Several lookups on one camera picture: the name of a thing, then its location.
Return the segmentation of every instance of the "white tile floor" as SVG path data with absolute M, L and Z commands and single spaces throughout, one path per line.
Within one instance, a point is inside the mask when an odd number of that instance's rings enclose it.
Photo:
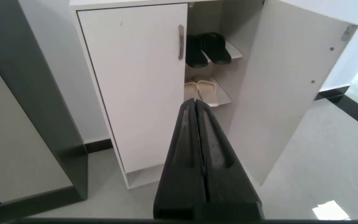
M 152 218 L 158 183 L 127 190 L 113 150 L 89 155 L 89 199 L 36 217 Z M 313 103 L 273 171 L 257 187 L 265 217 L 315 219 L 335 202 L 358 219 L 358 122 L 328 100 Z

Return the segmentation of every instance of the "shoe cabinet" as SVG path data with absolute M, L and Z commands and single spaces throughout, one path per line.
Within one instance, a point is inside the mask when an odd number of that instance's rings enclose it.
M 262 183 L 357 26 L 281 0 L 71 0 L 74 23 L 128 188 L 158 181 L 184 83 L 217 84 L 213 108 Z M 186 36 L 222 34 L 227 65 L 186 65 Z

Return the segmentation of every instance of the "skirting board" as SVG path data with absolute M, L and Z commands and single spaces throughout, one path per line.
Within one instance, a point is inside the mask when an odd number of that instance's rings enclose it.
M 88 154 L 92 152 L 99 152 L 106 149 L 112 149 L 112 142 L 110 139 L 90 142 L 85 144 L 85 148 Z
M 326 98 L 333 104 L 335 104 L 343 112 L 347 113 L 353 119 L 358 121 L 358 102 L 350 99 L 345 95 L 349 86 L 336 88 L 333 90 L 327 90 L 320 92 L 314 100 L 320 100 Z
M 74 186 L 33 195 L 0 205 L 0 223 L 83 201 Z
M 348 88 L 349 88 L 349 86 L 344 86 L 344 87 L 335 88 L 332 90 L 321 91 L 317 94 L 317 96 L 314 100 L 320 100 L 320 99 L 324 99 L 324 98 L 327 98 L 327 99 L 340 98 L 341 96 L 343 96 L 345 94 L 345 92 Z M 106 149 L 112 149 L 112 143 L 111 143 L 110 139 L 105 139 L 105 140 L 101 140 L 101 141 L 86 143 L 85 148 L 89 154 L 92 152 L 99 152 L 99 151 L 103 151 Z
M 337 99 L 339 100 L 342 96 L 345 95 L 345 92 L 350 86 L 344 86 L 340 88 L 335 88 L 332 90 L 321 91 L 317 94 L 314 100 L 320 99 Z

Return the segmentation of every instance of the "metal handle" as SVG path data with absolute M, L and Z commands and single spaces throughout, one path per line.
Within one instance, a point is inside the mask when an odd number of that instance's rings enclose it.
M 183 59 L 184 45 L 185 45 L 185 31 L 182 25 L 178 26 L 179 28 L 179 60 Z

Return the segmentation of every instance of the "flip flop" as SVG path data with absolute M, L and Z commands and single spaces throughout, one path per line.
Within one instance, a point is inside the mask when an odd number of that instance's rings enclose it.
M 216 95 L 216 84 L 202 76 L 194 77 L 194 81 L 197 83 L 197 91 L 201 100 L 210 107 L 219 106 L 218 96 Z
M 203 52 L 218 65 L 231 63 L 231 56 L 226 50 L 226 40 L 221 34 L 212 32 L 201 35 Z
M 202 68 L 208 61 L 201 50 L 201 39 L 194 35 L 186 38 L 186 64 L 193 68 Z
M 197 93 L 197 83 L 188 82 L 185 83 L 185 101 L 196 98 L 200 100 L 200 96 Z

